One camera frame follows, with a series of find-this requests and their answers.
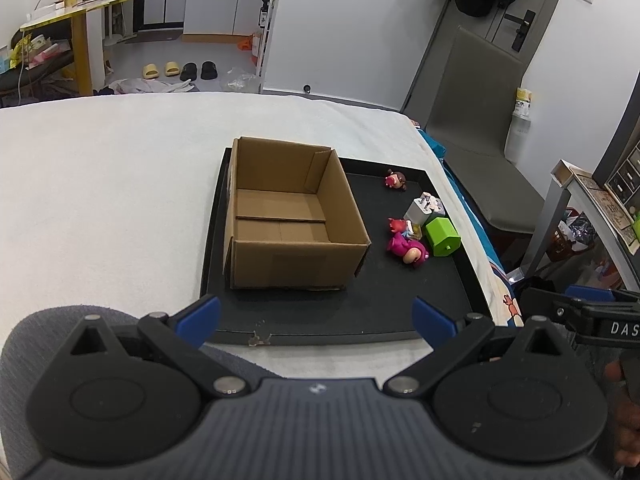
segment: black tray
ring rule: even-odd
[[[222,272],[230,156],[227,148],[213,200],[200,287],[201,295],[215,294],[222,302],[213,342],[322,345],[418,338],[411,322],[415,296],[453,319],[472,310],[489,315],[464,247],[445,258],[431,256],[417,269],[386,252],[391,236],[387,218],[402,218],[411,200],[423,191],[436,194],[427,174],[393,166],[406,176],[407,190],[402,192],[384,186],[391,166],[350,158],[340,162],[371,238],[358,277],[344,290],[231,290]]]

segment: wooden table leg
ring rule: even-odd
[[[86,36],[86,12],[71,17],[71,38],[74,47],[74,64],[76,66],[76,82],[81,96],[94,94],[89,66],[89,46]]]

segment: human hand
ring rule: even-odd
[[[609,363],[604,377],[614,383],[624,380],[620,361]],[[640,406],[632,402],[626,388],[618,392],[613,417],[614,459],[620,465],[636,467],[640,463]]]

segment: chair seat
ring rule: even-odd
[[[72,50],[68,50],[31,70],[23,70],[22,78],[20,78],[20,66],[12,68],[8,72],[0,74],[0,94],[17,90],[18,78],[20,78],[20,87],[23,88],[28,86],[30,82],[36,82],[73,62],[74,53]]]
[[[503,156],[443,144],[445,162],[486,221],[501,231],[532,234],[545,201],[517,168]]]

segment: finger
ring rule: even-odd
[[[634,404],[626,393],[618,397],[615,417],[621,426],[630,430],[640,430],[640,406]]]
[[[640,432],[629,428],[618,428],[618,447],[629,453],[640,454]]]
[[[619,449],[616,451],[615,460],[625,467],[636,467],[640,463],[640,454]]]
[[[622,368],[620,367],[620,361],[613,361],[604,367],[604,377],[607,381],[617,383],[623,380]]]

